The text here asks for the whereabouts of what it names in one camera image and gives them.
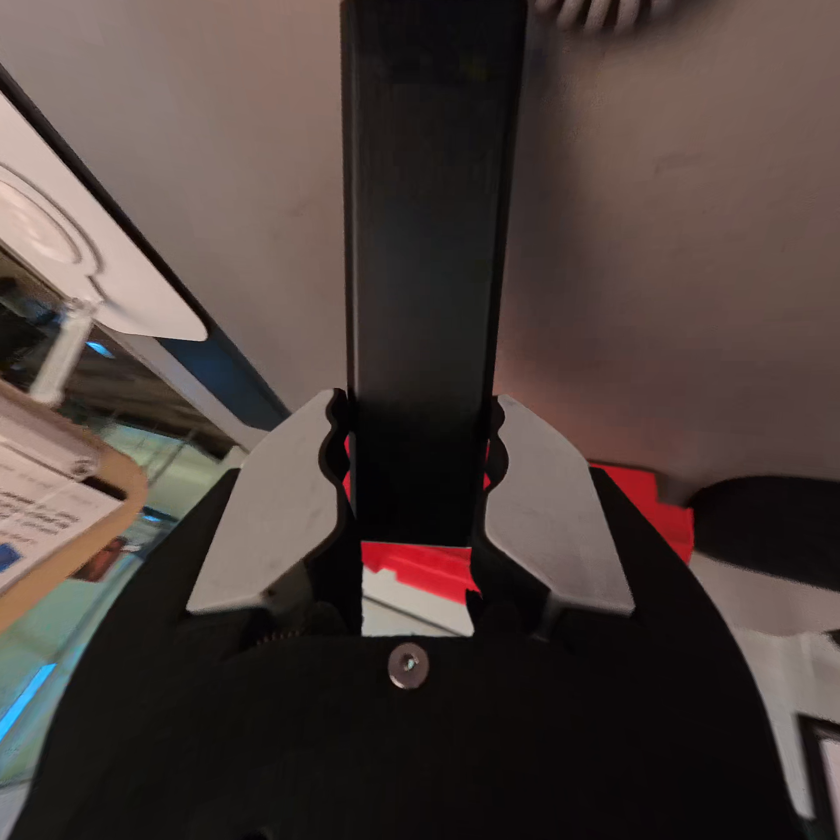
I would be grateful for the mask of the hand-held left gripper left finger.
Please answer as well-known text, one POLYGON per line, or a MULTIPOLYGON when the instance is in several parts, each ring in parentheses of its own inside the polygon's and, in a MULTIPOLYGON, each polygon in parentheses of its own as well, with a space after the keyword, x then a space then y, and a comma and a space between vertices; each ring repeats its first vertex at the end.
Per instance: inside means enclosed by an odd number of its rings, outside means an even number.
POLYGON ((186 604, 191 614, 309 601, 358 612, 358 529, 343 478, 350 407, 340 388, 313 397, 240 467, 186 604))

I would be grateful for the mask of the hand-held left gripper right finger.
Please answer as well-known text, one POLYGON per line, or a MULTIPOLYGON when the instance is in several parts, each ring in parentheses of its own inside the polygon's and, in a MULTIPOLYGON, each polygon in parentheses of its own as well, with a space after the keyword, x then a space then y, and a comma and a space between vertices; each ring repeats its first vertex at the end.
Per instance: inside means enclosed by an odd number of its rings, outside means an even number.
POLYGON ((569 610, 628 618, 635 602, 581 453, 509 395, 495 398, 482 497, 482 593, 527 631, 569 610))

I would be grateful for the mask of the red plastic bin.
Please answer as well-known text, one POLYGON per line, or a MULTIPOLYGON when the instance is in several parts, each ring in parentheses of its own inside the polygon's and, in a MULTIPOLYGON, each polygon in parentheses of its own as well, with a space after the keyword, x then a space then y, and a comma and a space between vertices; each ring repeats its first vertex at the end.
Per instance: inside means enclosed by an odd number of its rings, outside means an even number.
MULTIPOLYGON (((651 472, 607 467, 606 474, 679 558, 688 563, 695 541, 691 511, 659 501, 656 479, 651 472)), ((468 549, 363 542, 362 561, 372 572, 392 571, 403 584, 459 604, 466 602, 468 590, 480 588, 472 574, 477 567, 472 572, 468 569, 468 549)))

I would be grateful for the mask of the black mesh office chair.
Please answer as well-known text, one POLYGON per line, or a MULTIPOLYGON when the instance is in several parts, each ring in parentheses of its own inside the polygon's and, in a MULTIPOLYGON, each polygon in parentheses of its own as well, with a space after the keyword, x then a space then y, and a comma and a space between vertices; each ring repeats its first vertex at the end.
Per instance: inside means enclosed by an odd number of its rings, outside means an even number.
POLYGON ((689 499, 695 550, 751 572, 839 590, 839 483, 757 476, 689 499))

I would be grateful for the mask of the cardboard box with paper label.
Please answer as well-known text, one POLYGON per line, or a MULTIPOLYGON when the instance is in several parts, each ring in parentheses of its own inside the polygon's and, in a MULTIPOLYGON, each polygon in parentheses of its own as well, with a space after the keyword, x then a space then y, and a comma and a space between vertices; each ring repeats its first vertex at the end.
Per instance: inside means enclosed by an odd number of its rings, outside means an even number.
POLYGON ((144 505, 131 457, 1 383, 1 630, 7 630, 144 505))

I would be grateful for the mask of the white rounded plate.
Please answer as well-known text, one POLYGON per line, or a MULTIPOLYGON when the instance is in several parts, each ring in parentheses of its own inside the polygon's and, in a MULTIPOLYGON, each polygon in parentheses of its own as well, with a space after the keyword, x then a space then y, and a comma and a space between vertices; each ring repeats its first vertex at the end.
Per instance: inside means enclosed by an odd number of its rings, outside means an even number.
POLYGON ((2 247, 121 333, 202 342, 207 328, 13 103, 1 104, 2 247))

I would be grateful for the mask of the clear acrylic bracket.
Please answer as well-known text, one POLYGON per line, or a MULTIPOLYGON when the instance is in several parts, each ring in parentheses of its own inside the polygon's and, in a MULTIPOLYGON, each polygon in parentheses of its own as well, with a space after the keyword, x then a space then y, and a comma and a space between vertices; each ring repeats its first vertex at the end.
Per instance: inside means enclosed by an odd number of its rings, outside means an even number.
POLYGON ((50 408, 62 403, 65 385, 87 345, 101 305, 101 299, 78 298, 65 304, 56 339, 28 390, 34 402, 50 408))

